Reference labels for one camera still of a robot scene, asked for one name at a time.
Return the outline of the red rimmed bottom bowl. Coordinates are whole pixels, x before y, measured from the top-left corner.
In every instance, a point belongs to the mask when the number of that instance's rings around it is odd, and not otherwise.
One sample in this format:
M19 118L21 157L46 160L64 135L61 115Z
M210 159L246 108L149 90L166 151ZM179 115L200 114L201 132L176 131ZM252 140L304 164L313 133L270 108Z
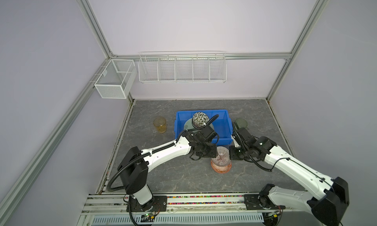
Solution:
M211 159L211 167L219 174L228 173L232 167L229 149L218 146L217 156Z

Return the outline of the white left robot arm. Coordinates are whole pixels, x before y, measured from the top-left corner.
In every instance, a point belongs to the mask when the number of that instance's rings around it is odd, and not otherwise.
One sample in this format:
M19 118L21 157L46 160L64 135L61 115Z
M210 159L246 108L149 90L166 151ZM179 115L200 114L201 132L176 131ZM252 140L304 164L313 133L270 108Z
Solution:
M137 209L152 210L158 200L147 185L149 172L179 156L188 155L193 161L215 158L218 154L217 144L212 140L218 137L218 134L211 124L218 117L218 114L214 115L202 127L183 130L175 140L163 145L143 150L137 146L131 148L118 166L117 172L109 180L106 190L115 192L124 189L129 195L129 211L132 200L138 203Z

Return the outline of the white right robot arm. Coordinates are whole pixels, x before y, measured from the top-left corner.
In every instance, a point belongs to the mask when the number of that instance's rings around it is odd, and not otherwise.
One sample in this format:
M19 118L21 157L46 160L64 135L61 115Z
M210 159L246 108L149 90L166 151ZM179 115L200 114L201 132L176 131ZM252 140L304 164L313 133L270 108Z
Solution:
M271 139L255 137L244 127L232 124L238 158L255 164L266 172L282 171L304 188L304 191L284 189L267 184L259 193L263 209L285 206L312 214L325 226L340 226L350 205L349 185L341 177L324 175L287 153Z

